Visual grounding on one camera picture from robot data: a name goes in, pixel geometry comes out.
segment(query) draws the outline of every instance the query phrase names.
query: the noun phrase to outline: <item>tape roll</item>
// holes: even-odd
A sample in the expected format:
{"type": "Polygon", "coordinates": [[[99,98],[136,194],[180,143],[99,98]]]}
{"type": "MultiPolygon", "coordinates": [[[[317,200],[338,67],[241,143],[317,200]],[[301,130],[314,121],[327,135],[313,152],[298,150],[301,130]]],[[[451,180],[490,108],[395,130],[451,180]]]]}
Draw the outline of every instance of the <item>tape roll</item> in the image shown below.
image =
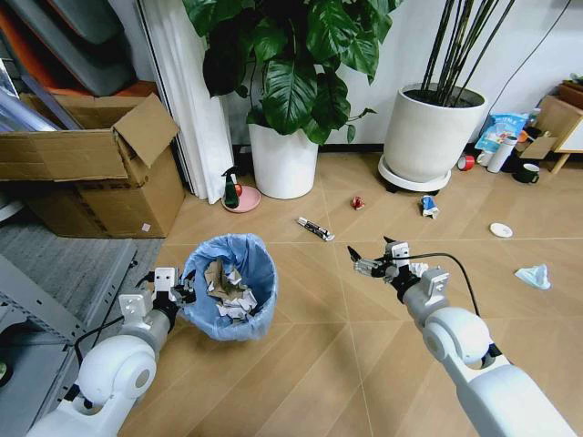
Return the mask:
{"type": "Polygon", "coordinates": [[[471,170],[476,160],[471,155],[463,155],[457,160],[457,168],[462,171],[471,170]]]}

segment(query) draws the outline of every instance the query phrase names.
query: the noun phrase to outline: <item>wooden table leg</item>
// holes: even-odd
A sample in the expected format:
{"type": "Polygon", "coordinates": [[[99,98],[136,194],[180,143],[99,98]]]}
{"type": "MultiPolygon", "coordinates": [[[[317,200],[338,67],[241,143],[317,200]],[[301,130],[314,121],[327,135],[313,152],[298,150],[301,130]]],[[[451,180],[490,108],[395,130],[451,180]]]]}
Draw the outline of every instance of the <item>wooden table leg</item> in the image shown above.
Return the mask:
{"type": "Polygon", "coordinates": [[[556,175],[558,173],[558,171],[565,165],[565,163],[568,160],[568,157],[570,157],[571,154],[570,153],[564,153],[561,158],[558,159],[557,164],[555,164],[555,166],[553,167],[552,170],[550,170],[550,172],[553,175],[556,175]]]}

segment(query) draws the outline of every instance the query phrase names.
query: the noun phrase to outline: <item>white bottle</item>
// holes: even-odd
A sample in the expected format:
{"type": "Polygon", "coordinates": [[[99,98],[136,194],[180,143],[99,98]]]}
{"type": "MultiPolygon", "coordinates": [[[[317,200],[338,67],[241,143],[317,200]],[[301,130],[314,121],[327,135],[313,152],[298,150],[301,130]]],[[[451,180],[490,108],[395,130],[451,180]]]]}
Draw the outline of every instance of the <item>white bottle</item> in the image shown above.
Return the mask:
{"type": "Polygon", "coordinates": [[[490,173],[497,173],[500,171],[500,168],[504,165],[510,154],[512,153],[512,149],[517,144],[518,138],[516,137],[506,137],[504,138],[504,142],[500,145],[496,153],[490,159],[488,163],[488,171],[490,173]]]}

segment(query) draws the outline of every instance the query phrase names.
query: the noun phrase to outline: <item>trash can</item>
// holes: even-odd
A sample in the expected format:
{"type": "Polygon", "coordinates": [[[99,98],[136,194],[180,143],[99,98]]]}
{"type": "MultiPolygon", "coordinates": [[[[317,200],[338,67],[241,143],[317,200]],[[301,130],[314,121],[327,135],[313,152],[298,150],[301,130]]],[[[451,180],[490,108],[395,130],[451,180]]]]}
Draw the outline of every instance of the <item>trash can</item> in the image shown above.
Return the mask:
{"type": "Polygon", "coordinates": [[[227,234],[201,243],[189,255],[182,278],[192,271],[197,299],[183,309],[184,317],[214,340],[258,340],[271,325],[277,301],[277,270],[263,241],[253,234],[227,234]],[[242,283],[250,287],[257,300],[255,315],[233,324],[228,316],[221,317],[217,301],[207,294],[204,277],[209,264],[222,259],[224,265],[234,265],[242,283]]]}

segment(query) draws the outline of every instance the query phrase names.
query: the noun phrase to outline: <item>black mug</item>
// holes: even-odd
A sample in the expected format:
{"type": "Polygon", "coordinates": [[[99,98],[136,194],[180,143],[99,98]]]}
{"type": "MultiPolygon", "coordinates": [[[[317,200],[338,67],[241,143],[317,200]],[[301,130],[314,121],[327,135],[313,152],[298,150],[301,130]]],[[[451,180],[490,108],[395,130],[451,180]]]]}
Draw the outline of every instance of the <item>black mug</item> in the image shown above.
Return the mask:
{"type": "Polygon", "coordinates": [[[538,171],[540,168],[534,164],[525,164],[512,177],[523,184],[536,184],[538,182],[538,171]]]}

